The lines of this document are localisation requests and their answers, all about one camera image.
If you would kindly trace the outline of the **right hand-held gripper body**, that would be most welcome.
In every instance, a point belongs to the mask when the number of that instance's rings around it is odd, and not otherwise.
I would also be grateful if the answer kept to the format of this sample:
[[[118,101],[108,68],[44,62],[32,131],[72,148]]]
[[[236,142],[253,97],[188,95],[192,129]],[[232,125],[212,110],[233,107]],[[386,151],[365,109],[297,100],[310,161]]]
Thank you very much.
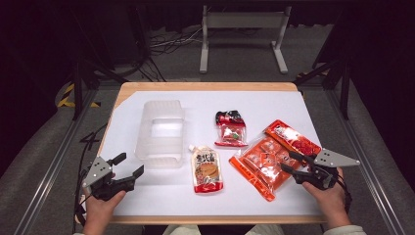
[[[327,190],[338,182],[339,167],[357,165],[360,165],[359,160],[322,149],[320,153],[314,155],[314,164],[308,165],[308,171],[303,171],[307,174],[304,182],[309,182],[320,190]]]

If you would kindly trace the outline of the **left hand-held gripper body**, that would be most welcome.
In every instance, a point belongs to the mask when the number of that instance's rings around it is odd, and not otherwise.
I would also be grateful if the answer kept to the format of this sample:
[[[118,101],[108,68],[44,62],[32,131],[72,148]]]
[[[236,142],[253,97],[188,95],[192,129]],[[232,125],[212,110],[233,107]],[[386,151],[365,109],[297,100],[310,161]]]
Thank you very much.
[[[135,183],[127,182],[126,178],[113,179],[113,165],[101,157],[97,157],[88,173],[83,179],[81,186],[96,199],[108,201],[120,191],[133,191]]]

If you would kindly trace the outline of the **large orange snack packet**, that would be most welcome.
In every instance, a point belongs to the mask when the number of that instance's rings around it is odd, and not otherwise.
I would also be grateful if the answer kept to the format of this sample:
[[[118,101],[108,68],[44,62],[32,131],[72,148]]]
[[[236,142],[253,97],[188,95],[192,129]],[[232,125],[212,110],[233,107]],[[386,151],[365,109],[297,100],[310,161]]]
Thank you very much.
[[[291,176],[281,168],[287,165],[298,170],[305,161],[290,157],[291,152],[305,156],[319,154],[322,148],[281,121],[269,124],[244,151],[229,159],[229,163],[268,202],[275,199],[274,192]]]

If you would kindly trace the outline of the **clear plastic container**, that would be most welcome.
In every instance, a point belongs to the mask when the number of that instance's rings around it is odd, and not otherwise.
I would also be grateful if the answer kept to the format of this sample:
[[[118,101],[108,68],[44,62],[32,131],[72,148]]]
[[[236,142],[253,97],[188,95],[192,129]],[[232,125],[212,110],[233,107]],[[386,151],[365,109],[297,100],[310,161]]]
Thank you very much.
[[[183,162],[185,112],[178,100],[144,104],[135,156],[149,169],[179,168]]]

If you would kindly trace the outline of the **black and red snack packet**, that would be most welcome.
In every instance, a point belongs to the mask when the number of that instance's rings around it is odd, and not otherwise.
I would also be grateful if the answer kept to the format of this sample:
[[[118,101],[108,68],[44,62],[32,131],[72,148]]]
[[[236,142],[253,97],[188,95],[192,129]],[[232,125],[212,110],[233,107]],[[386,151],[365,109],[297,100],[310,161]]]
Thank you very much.
[[[246,124],[240,113],[236,110],[217,112],[215,115],[218,138],[214,142],[217,146],[245,147]]]

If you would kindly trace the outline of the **person's right hand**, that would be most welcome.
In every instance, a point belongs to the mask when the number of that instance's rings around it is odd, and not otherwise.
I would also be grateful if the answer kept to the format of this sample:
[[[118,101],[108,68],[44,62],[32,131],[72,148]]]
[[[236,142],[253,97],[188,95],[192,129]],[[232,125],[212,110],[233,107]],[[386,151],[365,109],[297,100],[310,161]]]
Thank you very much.
[[[327,229],[351,225],[345,210],[345,190],[339,183],[327,190],[320,190],[309,182],[303,182],[302,187],[316,200],[317,205],[327,220]]]

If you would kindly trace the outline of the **person's left hand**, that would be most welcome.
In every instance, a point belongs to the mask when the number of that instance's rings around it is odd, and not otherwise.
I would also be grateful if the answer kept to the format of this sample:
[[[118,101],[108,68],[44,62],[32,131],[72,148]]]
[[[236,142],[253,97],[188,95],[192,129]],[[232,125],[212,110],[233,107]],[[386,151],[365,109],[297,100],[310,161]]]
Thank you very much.
[[[108,201],[103,201],[85,193],[87,197],[86,221],[82,233],[84,235],[104,235],[106,228],[113,218],[115,208],[125,195],[125,191],[120,191]]]

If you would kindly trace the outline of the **cream spouted pouch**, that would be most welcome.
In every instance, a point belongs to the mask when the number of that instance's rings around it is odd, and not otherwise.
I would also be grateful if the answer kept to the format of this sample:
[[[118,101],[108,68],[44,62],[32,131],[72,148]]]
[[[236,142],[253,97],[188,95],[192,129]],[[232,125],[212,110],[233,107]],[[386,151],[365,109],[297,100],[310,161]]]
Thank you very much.
[[[194,191],[198,194],[213,193],[223,189],[220,158],[208,146],[189,146]]]

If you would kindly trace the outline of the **yellow and black floor tape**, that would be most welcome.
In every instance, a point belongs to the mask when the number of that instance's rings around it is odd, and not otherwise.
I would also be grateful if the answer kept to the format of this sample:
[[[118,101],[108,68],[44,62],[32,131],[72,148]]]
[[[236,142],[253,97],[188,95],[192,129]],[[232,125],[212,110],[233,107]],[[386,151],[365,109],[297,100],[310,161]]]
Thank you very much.
[[[61,98],[61,100],[58,102],[57,106],[58,107],[69,107],[69,108],[74,108],[75,107],[75,102],[70,102],[69,101],[69,96],[70,93],[74,90],[74,83],[71,82],[67,88],[64,91],[64,94]]]

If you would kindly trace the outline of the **black tripod stand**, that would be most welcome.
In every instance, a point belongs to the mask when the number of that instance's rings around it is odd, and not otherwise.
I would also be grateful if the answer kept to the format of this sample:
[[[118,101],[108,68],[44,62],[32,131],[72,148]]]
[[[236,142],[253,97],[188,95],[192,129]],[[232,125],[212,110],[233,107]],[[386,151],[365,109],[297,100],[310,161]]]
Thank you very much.
[[[74,84],[74,115],[73,120],[77,120],[82,111],[84,110],[85,104],[82,96],[82,84],[85,84],[88,89],[96,90],[99,86],[99,81],[97,75],[94,71],[99,71],[109,79],[112,79],[120,84],[127,82],[127,79],[121,77],[114,72],[105,69],[98,64],[86,60],[84,58],[78,58],[73,61],[72,64],[72,75],[73,75],[73,84]]]
[[[325,90],[333,90],[338,83],[341,84],[340,111],[343,118],[348,119],[347,108],[350,86],[350,65],[348,64],[348,60],[335,60],[325,63],[308,73],[302,72],[297,76],[294,84],[296,86],[302,85],[323,72],[327,73],[322,81],[322,87]]]

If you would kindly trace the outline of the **white metal stand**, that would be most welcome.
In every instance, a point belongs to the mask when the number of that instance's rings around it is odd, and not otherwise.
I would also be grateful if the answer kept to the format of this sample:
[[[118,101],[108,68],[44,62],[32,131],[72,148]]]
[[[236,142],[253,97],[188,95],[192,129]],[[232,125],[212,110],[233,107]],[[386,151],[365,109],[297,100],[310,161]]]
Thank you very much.
[[[288,67],[281,51],[282,41],[290,19],[292,7],[277,12],[211,12],[203,7],[202,50],[200,73],[208,72],[208,30],[210,28],[276,28],[278,35],[270,43],[281,74],[288,73]]]

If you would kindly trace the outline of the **aluminium rail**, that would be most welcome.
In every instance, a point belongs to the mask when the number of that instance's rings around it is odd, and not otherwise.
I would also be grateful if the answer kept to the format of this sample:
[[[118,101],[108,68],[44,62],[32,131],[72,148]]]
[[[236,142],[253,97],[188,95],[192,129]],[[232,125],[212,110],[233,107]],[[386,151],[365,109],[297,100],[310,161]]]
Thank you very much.
[[[96,94],[97,90],[89,90],[85,93],[84,100],[81,102],[83,109],[80,111],[77,118],[70,122],[64,139],[61,142],[57,152],[55,153],[54,158],[51,161],[43,178],[41,179],[30,204],[25,210],[25,213],[23,214],[23,217],[14,232],[14,235],[27,235],[33,226],[33,223],[38,217],[68,155],[69,146],[72,143],[77,130],[81,126],[87,110],[89,109],[90,104],[93,102]]]
[[[373,167],[370,165],[366,153],[360,144],[357,135],[352,128],[350,122],[344,118],[343,113],[340,110],[340,101],[336,94],[332,90],[326,92],[326,96],[333,107],[340,123],[346,133],[347,139],[351,144],[353,152],[360,161],[360,171],[368,186],[368,189],[381,213],[381,216],[391,235],[407,235],[404,231],[402,224],[400,223],[394,209],[392,208],[391,201],[386,195],[384,187],[381,185]]]

